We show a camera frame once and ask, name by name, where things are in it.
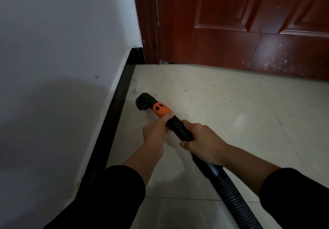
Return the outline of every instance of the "vacuum wand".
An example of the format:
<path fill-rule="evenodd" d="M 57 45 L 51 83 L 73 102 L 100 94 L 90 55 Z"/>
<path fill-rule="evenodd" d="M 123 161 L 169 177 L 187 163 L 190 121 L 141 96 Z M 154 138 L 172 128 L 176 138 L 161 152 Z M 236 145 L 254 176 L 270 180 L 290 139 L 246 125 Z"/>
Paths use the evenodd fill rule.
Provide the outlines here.
<path fill-rule="evenodd" d="M 148 93 L 142 93 L 136 99 L 136 106 L 139 110 L 152 109 L 159 118 L 166 113 L 172 112 L 166 105 L 158 102 Z M 169 119 L 166 125 L 181 141 L 194 140 L 193 134 L 184 126 L 183 122 L 176 115 Z M 192 159 L 203 175 L 210 180 L 240 228 L 262 228 L 222 166 L 205 162 L 193 153 Z"/>

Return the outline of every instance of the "white baseboard edge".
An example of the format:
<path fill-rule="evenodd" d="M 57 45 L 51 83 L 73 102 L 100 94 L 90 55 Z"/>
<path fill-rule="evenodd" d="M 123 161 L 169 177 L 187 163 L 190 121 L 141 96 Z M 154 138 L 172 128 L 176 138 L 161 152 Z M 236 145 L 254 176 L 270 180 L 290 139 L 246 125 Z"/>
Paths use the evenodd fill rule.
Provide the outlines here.
<path fill-rule="evenodd" d="M 84 155 L 84 158 L 82 160 L 82 163 L 81 163 L 80 168 L 79 168 L 79 171 L 78 171 L 78 174 L 77 174 L 76 179 L 74 181 L 72 193 L 71 193 L 70 197 L 68 198 L 68 200 L 66 201 L 64 208 L 67 207 L 75 199 L 75 197 L 76 197 L 76 195 L 78 193 L 80 183 L 81 183 L 82 178 L 84 176 L 84 173 L 86 171 L 86 168 L 87 168 L 87 165 L 88 165 L 90 156 L 92 155 L 92 152 L 93 152 L 94 146 L 96 144 L 96 141 L 97 141 L 99 132 L 101 131 L 101 128 L 102 128 L 102 125 L 103 125 L 103 122 L 104 122 L 106 113 L 107 113 L 107 111 L 109 109 L 109 105 L 110 105 L 110 103 L 112 101 L 114 92 L 115 92 L 115 90 L 117 88 L 117 85 L 118 85 L 118 82 L 120 80 L 120 77 L 121 77 L 123 68 L 125 67 L 125 64 L 127 62 L 127 59 L 128 59 L 129 53 L 130 53 L 130 50 L 131 50 L 131 47 L 127 48 L 125 54 L 123 55 L 122 61 L 121 61 L 120 66 L 119 66 L 119 69 L 118 69 L 117 74 L 115 76 L 115 79 L 114 79 L 114 81 L 113 81 L 113 83 L 111 85 L 111 88 L 109 90 L 109 94 L 108 94 L 108 96 L 106 98 L 106 102 L 105 102 L 105 104 L 103 106 L 103 109 L 101 111 L 101 114 L 99 116 L 99 121 L 98 121 L 98 123 L 96 125 L 96 128 L 94 130 L 93 136 L 92 136 L 92 138 L 91 138 L 91 140 L 89 142 L 87 151 L 86 151 L 86 153 Z"/>

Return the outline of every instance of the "person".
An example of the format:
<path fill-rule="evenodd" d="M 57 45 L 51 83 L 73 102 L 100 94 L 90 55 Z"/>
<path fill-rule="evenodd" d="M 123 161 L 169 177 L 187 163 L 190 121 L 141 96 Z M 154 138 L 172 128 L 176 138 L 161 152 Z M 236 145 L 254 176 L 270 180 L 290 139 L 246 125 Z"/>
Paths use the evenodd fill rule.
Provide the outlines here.
<path fill-rule="evenodd" d="M 145 198 L 145 187 L 163 156 L 171 130 L 162 118 L 143 127 L 143 145 L 122 165 L 77 197 L 44 228 L 129 228 Z M 241 179 L 282 228 L 327 227 L 329 189 L 292 168 L 280 168 L 245 150 L 227 144 L 208 126 L 183 120 L 194 136 L 180 146 L 204 161 L 222 165 Z"/>

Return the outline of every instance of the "black baseboard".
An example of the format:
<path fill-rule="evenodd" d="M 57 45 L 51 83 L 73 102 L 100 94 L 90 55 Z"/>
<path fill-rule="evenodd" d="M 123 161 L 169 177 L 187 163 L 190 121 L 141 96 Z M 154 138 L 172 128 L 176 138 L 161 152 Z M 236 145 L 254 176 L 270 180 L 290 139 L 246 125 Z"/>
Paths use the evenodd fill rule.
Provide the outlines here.
<path fill-rule="evenodd" d="M 117 126 L 126 100 L 135 65 L 145 64 L 143 48 L 132 48 L 121 74 L 113 99 L 105 116 L 87 169 L 79 186 L 77 196 L 81 195 L 101 176 L 106 168 Z"/>

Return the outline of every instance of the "tiled floor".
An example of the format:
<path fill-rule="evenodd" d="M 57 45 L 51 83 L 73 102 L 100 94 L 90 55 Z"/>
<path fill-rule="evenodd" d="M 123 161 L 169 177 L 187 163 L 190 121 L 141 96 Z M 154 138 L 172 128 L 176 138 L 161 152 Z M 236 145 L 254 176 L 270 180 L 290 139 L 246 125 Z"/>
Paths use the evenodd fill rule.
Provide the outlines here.
<path fill-rule="evenodd" d="M 156 118 L 136 108 L 142 92 L 180 119 L 208 125 L 229 144 L 329 186 L 329 83 L 194 65 L 137 65 L 107 166 L 132 155 L 143 143 L 142 127 Z M 132 228 L 237 228 L 178 144 L 171 134 Z M 262 226 L 280 228 L 257 196 L 228 174 Z"/>

